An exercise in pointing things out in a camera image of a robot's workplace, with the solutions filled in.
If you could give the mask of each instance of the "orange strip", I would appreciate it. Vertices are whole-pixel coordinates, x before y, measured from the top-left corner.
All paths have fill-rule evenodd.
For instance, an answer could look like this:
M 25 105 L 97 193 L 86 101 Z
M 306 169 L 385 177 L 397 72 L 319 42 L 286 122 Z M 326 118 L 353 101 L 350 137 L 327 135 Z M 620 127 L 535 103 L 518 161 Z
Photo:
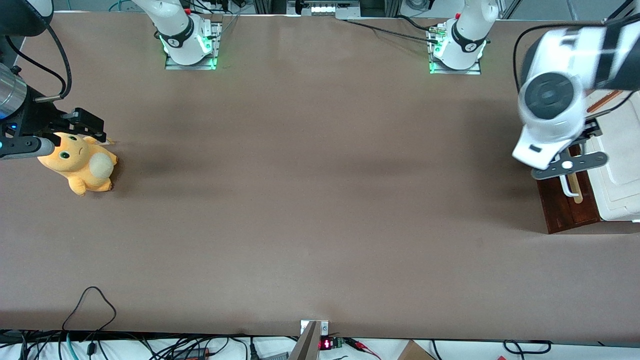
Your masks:
M 593 113 L 597 109 L 600 109 L 602 106 L 605 106 L 609 101 L 613 100 L 616 96 L 622 94 L 622 90 L 613 90 L 612 92 L 605 95 L 602 99 L 596 101 L 595 104 L 591 105 L 588 109 L 588 113 Z

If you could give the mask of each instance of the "green cable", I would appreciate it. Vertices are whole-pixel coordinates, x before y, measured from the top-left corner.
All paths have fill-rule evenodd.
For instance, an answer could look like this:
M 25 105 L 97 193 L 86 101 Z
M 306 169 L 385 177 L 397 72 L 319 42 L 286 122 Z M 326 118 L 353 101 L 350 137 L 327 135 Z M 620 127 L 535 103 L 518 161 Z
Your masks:
M 78 359 L 78 355 L 76 355 L 76 351 L 74 351 L 73 346 L 71 346 L 71 337 L 69 336 L 69 333 L 67 333 L 67 347 L 69 348 L 69 352 L 71 353 L 71 357 L 73 357 L 74 360 L 80 360 L 80 359 Z
M 120 7 L 120 5 L 122 3 L 126 3 L 127 1 L 131 1 L 131 0 L 118 0 L 115 3 L 113 3 L 113 5 L 109 6 L 109 10 L 107 10 L 108 12 L 111 12 L 111 10 L 113 10 L 114 7 L 118 6 L 118 11 L 122 11 L 122 8 Z

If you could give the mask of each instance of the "silver cylinder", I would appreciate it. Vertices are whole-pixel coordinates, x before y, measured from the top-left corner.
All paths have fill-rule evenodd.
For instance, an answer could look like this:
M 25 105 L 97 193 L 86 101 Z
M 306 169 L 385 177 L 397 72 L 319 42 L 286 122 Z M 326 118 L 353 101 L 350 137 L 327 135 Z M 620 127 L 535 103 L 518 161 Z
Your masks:
M 0 63 L 0 120 L 14 113 L 27 96 L 27 84 Z

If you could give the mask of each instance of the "white floor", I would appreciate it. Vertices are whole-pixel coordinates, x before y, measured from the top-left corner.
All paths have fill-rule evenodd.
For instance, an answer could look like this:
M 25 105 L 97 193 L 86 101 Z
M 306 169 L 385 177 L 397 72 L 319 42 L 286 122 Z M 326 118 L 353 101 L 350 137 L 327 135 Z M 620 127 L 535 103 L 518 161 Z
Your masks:
M 239 338 L 247 345 L 248 338 Z M 384 340 L 384 339 L 358 339 L 371 350 L 375 351 L 382 360 L 396 360 L 407 340 Z M 147 360 L 151 358 L 150 352 L 138 341 L 131 340 L 109 340 L 101 341 L 102 347 L 109 360 Z M 295 345 L 293 340 L 288 338 L 254 338 L 256 350 L 260 358 L 265 358 L 283 352 L 290 352 Z M 428 340 L 416 341 L 427 352 L 435 358 L 433 347 Z M 172 345 L 175 340 L 152 340 L 149 341 L 154 350 L 160 350 Z M 225 343 L 225 338 L 215 339 L 209 343 L 211 352 L 217 351 Z M 88 342 L 73 342 L 72 346 L 79 360 L 86 360 L 86 347 Z M 520 356 L 510 354 L 499 342 L 478 342 L 478 341 L 437 341 L 436 342 L 442 360 L 498 360 L 503 356 L 506 360 L 521 360 Z M 523 350 L 537 351 L 546 345 L 521 344 Z M 66 344 L 62 343 L 63 360 L 73 360 Z M 19 359 L 20 345 L 14 345 L 0 349 L 0 359 Z M 35 356 L 32 350 L 29 359 Z M 348 356 L 346 360 L 376 360 L 368 354 L 357 352 L 350 347 L 344 346 L 333 350 L 320 352 L 319 360 L 334 360 L 342 356 Z M 245 358 L 244 346 L 235 341 L 229 344 L 219 354 L 210 359 L 214 360 L 243 360 Z M 93 360 L 103 360 L 104 357 L 98 349 Z M 553 345 L 551 351 L 543 355 L 525 355 L 525 360 L 637 360 L 640 359 L 640 348 L 619 348 L 619 347 L 594 347 L 577 345 Z M 58 344 L 48 344 L 40 354 L 40 360 L 59 360 Z

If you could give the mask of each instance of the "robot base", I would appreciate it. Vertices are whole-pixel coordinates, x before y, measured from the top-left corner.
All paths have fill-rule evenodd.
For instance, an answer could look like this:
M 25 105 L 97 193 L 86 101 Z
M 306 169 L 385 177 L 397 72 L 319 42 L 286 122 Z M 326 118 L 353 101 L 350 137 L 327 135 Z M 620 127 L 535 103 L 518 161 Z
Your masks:
M 205 36 L 211 38 L 201 37 L 202 42 L 201 46 L 204 49 L 211 50 L 211 52 L 205 55 L 202 60 L 198 61 L 193 65 L 180 65 L 173 61 L 167 51 L 166 61 L 164 63 L 164 68 L 166 70 L 216 70 L 216 66 L 218 65 L 218 51 L 220 49 L 220 36 L 222 34 L 222 23 L 221 22 L 211 22 L 211 30 L 207 34 L 207 30 L 204 31 Z
M 428 43 L 427 50 L 429 52 L 429 73 L 430 74 L 461 74 L 461 75 L 480 75 L 480 58 L 482 57 L 482 50 L 484 49 L 483 44 L 479 47 L 478 50 L 473 53 L 465 54 L 465 56 L 470 56 L 475 58 L 475 62 L 467 69 L 452 69 L 446 66 L 442 60 L 438 57 L 443 56 L 446 51 L 447 46 L 455 46 L 454 44 L 449 45 L 451 39 L 447 38 L 447 33 L 451 32 L 451 25 L 447 22 L 438 24 L 437 28 L 432 28 L 436 30 L 435 33 L 427 31 L 427 38 L 437 40 L 437 44 Z M 455 54 L 453 56 L 460 56 L 463 54 L 461 51 L 454 51 Z

